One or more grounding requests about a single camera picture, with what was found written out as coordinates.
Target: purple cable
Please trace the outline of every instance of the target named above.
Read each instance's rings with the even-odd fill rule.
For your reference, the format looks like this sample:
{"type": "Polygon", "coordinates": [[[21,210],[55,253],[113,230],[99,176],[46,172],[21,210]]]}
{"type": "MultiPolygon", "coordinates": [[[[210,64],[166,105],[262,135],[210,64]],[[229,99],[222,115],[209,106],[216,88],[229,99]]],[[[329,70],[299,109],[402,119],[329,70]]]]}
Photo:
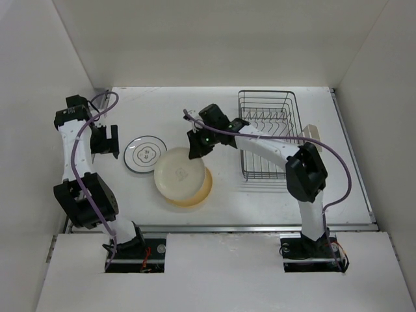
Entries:
{"type": "Polygon", "coordinates": [[[94,122],[94,120],[98,117],[100,117],[101,115],[104,115],[106,112],[108,112],[109,110],[111,110],[114,106],[116,106],[116,104],[118,103],[118,94],[116,92],[113,91],[106,91],[103,93],[100,93],[96,96],[94,96],[92,98],[92,100],[90,101],[91,103],[94,102],[97,98],[101,97],[101,96],[105,96],[107,94],[114,94],[116,96],[116,99],[114,100],[114,103],[111,104],[111,106],[107,107],[105,110],[103,110],[102,112],[96,114],[95,116],[91,117],[86,123],[84,123],[84,125],[82,126],[82,128],[80,128],[80,130],[77,133],[77,138],[75,139],[75,142],[73,143],[73,148],[72,148],[72,153],[71,153],[71,169],[72,172],[79,184],[79,187],[81,188],[81,190],[84,192],[85,197],[87,198],[88,202],[90,203],[91,207],[93,208],[93,210],[95,211],[95,213],[97,214],[99,220],[101,221],[101,223],[104,225],[104,228],[109,232],[109,235],[111,236],[114,246],[112,248],[112,254],[110,257],[109,262],[106,264],[105,266],[105,270],[108,269],[108,267],[111,264],[111,261],[114,259],[114,256],[116,255],[117,252],[117,235],[116,232],[113,231],[109,224],[107,223],[107,221],[105,220],[103,214],[101,213],[101,211],[99,210],[97,204],[95,203],[95,201],[92,199],[88,189],[85,187],[85,184],[83,183],[83,180],[81,179],[81,177],[79,176],[79,173],[77,171],[77,168],[75,167],[75,153],[77,151],[77,147],[78,147],[78,143],[79,143],[79,138],[81,137],[82,133],[84,132],[84,130],[91,124],[94,122]]]}
{"type": "Polygon", "coordinates": [[[334,205],[337,205],[338,203],[343,202],[351,193],[351,188],[352,188],[352,179],[351,179],[351,173],[350,170],[348,169],[344,159],[330,146],[326,145],[325,143],[322,143],[321,141],[315,140],[314,138],[306,138],[303,136],[267,136],[267,135],[261,135],[261,136],[257,136],[257,135],[249,135],[247,133],[232,133],[232,132],[228,132],[228,131],[223,131],[223,130],[219,130],[219,129],[215,129],[213,127],[209,127],[208,125],[205,125],[201,120],[196,120],[195,118],[193,118],[186,109],[183,110],[183,113],[185,114],[185,116],[193,121],[195,124],[200,125],[201,127],[204,127],[210,131],[216,132],[216,133],[220,133],[222,135],[231,135],[234,137],[246,137],[246,138],[261,138],[261,139],[266,139],[266,140],[303,140],[303,141],[309,141],[312,143],[315,143],[319,146],[322,146],[323,148],[327,149],[332,155],[334,155],[339,162],[341,163],[341,165],[343,166],[344,170],[345,170],[345,174],[346,174],[346,178],[348,180],[348,188],[344,194],[343,197],[339,198],[338,200],[335,200],[331,203],[327,203],[324,208],[322,209],[322,217],[323,217],[323,221],[324,221],[324,229],[325,229],[325,235],[326,235],[326,240],[328,241],[328,246],[330,247],[331,250],[331,254],[332,257],[335,259],[335,263],[337,264],[337,267],[340,271],[342,271],[341,266],[339,265],[338,262],[338,258],[335,254],[335,252],[332,250],[332,246],[331,246],[331,239],[330,239],[330,233],[327,230],[327,226],[326,226],[326,217],[325,217],[325,212],[326,210],[334,205]]]}

